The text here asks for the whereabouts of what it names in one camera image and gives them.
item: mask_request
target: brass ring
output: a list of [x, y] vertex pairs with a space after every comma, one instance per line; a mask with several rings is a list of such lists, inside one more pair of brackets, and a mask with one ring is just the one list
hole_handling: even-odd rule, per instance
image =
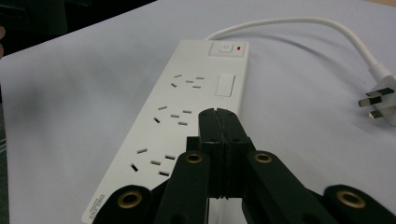
[[262, 163], [269, 163], [272, 161], [272, 157], [265, 153], [258, 153], [254, 156], [254, 160]]
[[[349, 207], [363, 208], [366, 206], [366, 202], [363, 200], [363, 198], [351, 191], [340, 190], [337, 192], [336, 195], [337, 195], [338, 200], [340, 200], [341, 203], [343, 203]], [[348, 200], [345, 196], [353, 197], [356, 200], [356, 202], [352, 202], [352, 201]]]
[[199, 154], [190, 154], [187, 155], [186, 160], [189, 163], [198, 163], [201, 162], [204, 158]]
[[[128, 196], [132, 196], [133, 199], [125, 200]], [[138, 190], [128, 190], [120, 195], [118, 203], [121, 208], [133, 208], [138, 206], [142, 202], [142, 194]]]

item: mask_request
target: cable strain relief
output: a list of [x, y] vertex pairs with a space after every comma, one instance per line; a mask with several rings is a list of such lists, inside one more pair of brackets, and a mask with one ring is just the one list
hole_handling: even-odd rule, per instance
[[373, 75], [376, 82], [380, 82], [382, 78], [392, 74], [382, 63], [375, 63], [369, 68], [369, 72]]

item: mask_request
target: dark background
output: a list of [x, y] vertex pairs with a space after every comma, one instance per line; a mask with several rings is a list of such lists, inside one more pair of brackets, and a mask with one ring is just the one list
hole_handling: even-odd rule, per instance
[[[64, 3], [67, 33], [74, 32], [86, 26], [118, 16], [155, 0], [92, 0], [88, 7], [73, 3]], [[5, 55], [30, 48], [34, 45], [51, 40], [59, 35], [42, 35], [13, 30], [6, 27], [6, 36], [0, 41]]]

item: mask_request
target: power strip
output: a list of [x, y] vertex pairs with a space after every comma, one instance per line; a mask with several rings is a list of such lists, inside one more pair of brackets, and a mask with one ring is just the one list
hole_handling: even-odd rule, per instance
[[224, 108], [239, 114], [248, 43], [182, 40], [94, 193], [82, 221], [91, 224], [117, 189], [155, 189], [172, 174], [187, 136], [198, 136], [198, 114]]

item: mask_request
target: white cable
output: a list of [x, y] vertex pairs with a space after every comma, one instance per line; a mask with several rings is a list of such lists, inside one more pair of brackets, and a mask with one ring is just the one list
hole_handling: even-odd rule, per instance
[[227, 35], [228, 33], [253, 26], [262, 26], [262, 25], [280, 24], [280, 23], [297, 23], [297, 22], [315, 23], [315, 24], [332, 27], [333, 29], [343, 34], [352, 43], [352, 45], [358, 50], [359, 54], [364, 59], [364, 61], [366, 61], [366, 63], [369, 65], [370, 68], [375, 67], [378, 64], [378, 61], [375, 59], [371, 51], [368, 50], [368, 48], [364, 45], [361, 39], [353, 31], [351, 31], [345, 25], [339, 22], [331, 21], [324, 18], [317, 18], [317, 17], [283, 18], [283, 19], [273, 19], [273, 20], [264, 20], [264, 21], [250, 21], [247, 23], [242, 23], [215, 32], [214, 34], [208, 36], [205, 40], [215, 40], [222, 35]]

